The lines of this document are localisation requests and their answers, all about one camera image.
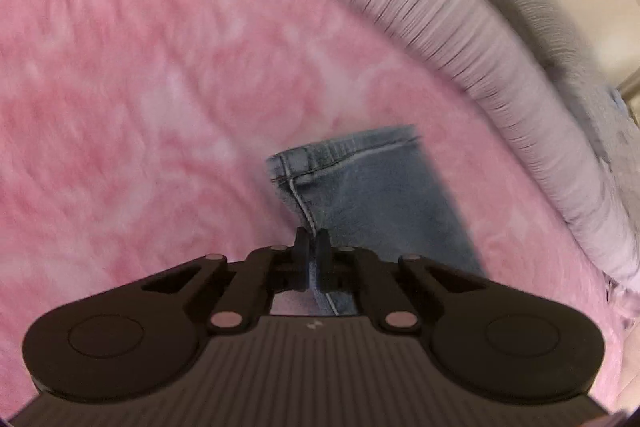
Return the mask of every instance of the blue denim pant leg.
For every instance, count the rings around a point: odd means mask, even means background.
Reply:
[[[364,247],[384,261],[418,253],[476,275],[484,272],[414,128],[388,127],[291,149],[268,160],[280,197],[334,246]],[[310,279],[315,284],[312,260]],[[323,312],[353,313],[345,294],[314,290]]]

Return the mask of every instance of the pink tie-dye blanket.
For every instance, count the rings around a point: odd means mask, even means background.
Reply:
[[[40,314],[219,251],[288,243],[263,161],[414,123],[488,273],[620,322],[537,185],[450,83],[335,0],[0,0],[0,415],[34,394]]]

